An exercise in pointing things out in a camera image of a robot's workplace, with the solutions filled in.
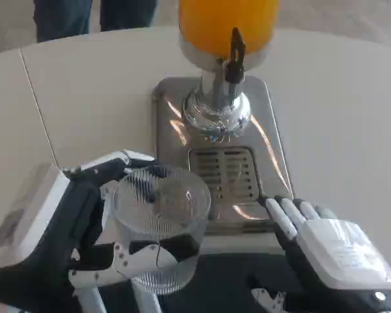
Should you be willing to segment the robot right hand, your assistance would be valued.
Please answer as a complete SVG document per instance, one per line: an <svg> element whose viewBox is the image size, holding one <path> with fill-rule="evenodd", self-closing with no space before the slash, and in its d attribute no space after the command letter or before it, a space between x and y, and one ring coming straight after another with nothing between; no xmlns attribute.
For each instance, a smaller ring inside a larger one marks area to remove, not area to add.
<svg viewBox="0 0 391 313"><path fill-rule="evenodd" d="M289 293L251 277L250 293L265 312L391 312L391 266L358 224L299 198L259 203L303 287Z"/></svg>

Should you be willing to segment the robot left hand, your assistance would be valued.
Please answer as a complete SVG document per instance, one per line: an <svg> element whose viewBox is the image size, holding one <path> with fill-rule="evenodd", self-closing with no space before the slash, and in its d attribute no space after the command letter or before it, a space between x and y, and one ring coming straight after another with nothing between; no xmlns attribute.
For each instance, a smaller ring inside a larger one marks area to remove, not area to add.
<svg viewBox="0 0 391 313"><path fill-rule="evenodd" d="M134 151L39 166L0 225L0 303L105 312L101 287L173 293L194 275L209 209L200 177Z"/></svg>

